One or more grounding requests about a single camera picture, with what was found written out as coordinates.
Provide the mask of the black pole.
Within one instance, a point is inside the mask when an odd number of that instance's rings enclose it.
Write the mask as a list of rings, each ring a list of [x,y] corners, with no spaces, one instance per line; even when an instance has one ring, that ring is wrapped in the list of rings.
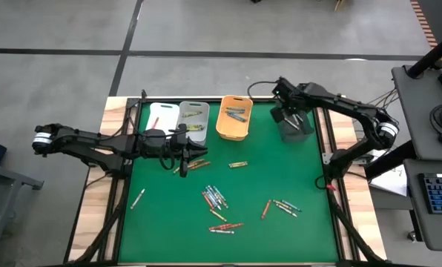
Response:
[[[429,51],[424,57],[422,57],[418,62],[406,70],[407,76],[412,79],[416,79],[421,75],[427,68],[433,66],[437,61],[442,58],[442,42],[440,42],[436,47]]]

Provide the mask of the black aluminium table frame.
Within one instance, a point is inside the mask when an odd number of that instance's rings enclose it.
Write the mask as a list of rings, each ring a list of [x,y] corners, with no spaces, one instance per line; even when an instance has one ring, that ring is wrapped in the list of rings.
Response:
[[[113,134],[118,128],[132,132],[130,122],[137,123],[141,116],[142,101],[138,96],[110,96],[105,104],[100,131]],[[352,120],[344,115],[324,109],[314,112],[318,126],[317,139],[322,152],[347,148],[356,141]],[[380,234],[375,209],[364,171],[354,165],[342,182],[334,184],[337,201],[348,211],[348,217],[368,243],[371,250],[385,258],[386,251]],[[109,220],[113,210],[126,202],[123,195],[128,192],[128,182],[111,179],[98,168],[91,168],[87,177],[88,187],[83,191],[75,223],[63,261],[72,262],[80,258],[96,239],[97,234]],[[116,220],[112,229],[102,239],[94,254],[92,263],[113,263],[119,255],[119,241],[122,236],[122,218]]]

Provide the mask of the grey cart desk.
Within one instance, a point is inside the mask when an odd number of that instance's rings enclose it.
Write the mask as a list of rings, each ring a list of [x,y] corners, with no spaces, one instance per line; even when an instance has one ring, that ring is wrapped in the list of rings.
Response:
[[[442,251],[442,214],[430,214],[425,203],[418,174],[442,174],[442,162],[407,159],[403,162],[407,182],[408,195],[412,203],[409,212],[415,238],[424,242],[433,251]]]
[[[439,70],[426,70],[420,78],[412,79],[404,67],[392,68],[392,78],[419,159],[442,161],[442,144],[429,122],[430,111],[442,105],[442,85],[438,80],[441,74]]]

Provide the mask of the light grey plastic bin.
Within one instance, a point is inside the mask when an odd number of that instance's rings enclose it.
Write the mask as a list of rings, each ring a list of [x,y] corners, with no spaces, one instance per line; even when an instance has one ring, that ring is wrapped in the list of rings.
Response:
[[[184,101],[179,104],[179,118],[177,124],[185,125],[203,125],[203,131],[189,131],[187,136],[194,142],[201,145],[205,144],[207,129],[208,129],[208,118],[209,118],[209,104],[206,102],[191,102]],[[197,116],[191,116],[187,118],[182,118],[184,112],[189,111],[202,111],[202,114]]]

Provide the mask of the black cart leg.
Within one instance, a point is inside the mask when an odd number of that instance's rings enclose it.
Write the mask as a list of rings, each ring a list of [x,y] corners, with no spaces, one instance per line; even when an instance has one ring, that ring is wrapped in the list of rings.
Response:
[[[391,169],[401,165],[410,154],[414,152],[412,142],[408,141],[392,151],[380,156],[375,161],[370,162],[364,168],[365,175],[368,181],[380,176],[381,174],[390,171]]]

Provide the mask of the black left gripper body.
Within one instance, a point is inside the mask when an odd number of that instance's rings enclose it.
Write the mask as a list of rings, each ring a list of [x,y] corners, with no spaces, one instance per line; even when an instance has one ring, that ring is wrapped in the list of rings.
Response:
[[[179,160],[179,175],[186,177],[188,174],[188,130],[185,124],[180,124],[170,134],[157,129],[146,130],[142,133],[140,154],[143,158],[157,158],[165,170],[175,166]]]

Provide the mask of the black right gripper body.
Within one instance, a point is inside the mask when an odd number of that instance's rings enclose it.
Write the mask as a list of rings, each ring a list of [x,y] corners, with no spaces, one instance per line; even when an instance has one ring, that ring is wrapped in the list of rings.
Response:
[[[272,93],[282,108],[309,112],[318,106],[317,98],[321,93],[321,86],[314,82],[293,85],[286,78],[280,77],[276,81]]]

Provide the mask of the dark grey plastic bin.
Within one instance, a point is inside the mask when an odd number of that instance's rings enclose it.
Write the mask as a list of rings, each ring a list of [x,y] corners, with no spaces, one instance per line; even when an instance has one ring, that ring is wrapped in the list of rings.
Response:
[[[288,113],[283,110],[285,118],[291,120],[295,125],[297,125],[300,129],[300,118],[298,113]],[[284,142],[303,142],[305,141],[311,134],[304,134],[301,129],[296,131],[293,129],[287,122],[284,120],[277,123],[278,130],[280,132],[280,137]]]

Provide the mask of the black backlit keyboard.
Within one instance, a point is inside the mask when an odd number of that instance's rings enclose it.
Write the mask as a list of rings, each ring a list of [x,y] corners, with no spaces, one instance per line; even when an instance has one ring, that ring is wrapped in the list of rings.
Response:
[[[442,214],[442,174],[418,174],[426,206],[430,214]]]

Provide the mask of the white paper sheet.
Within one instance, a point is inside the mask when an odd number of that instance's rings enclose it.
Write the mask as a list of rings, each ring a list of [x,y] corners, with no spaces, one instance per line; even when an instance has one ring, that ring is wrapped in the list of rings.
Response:
[[[404,165],[399,165],[371,179],[369,182],[375,188],[393,194],[407,196],[407,176]]]

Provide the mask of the white plastic bin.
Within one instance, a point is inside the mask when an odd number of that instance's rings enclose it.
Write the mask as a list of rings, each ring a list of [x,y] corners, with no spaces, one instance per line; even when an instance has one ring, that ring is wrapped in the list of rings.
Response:
[[[146,130],[152,129],[155,118],[159,117],[156,129],[164,131],[165,134],[170,134],[171,130],[177,128],[179,118],[179,106],[168,103],[154,102],[149,107],[150,114],[148,122],[145,127]]]

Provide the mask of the orange plastic bin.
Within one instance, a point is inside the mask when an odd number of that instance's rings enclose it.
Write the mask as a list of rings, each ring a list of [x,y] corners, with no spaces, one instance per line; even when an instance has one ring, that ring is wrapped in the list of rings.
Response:
[[[241,113],[246,122],[240,122],[227,115],[226,108],[244,108],[245,111],[230,111]],[[218,113],[216,130],[223,138],[232,141],[242,141],[248,135],[249,123],[253,102],[246,97],[227,95],[224,96],[220,103],[220,110]]]

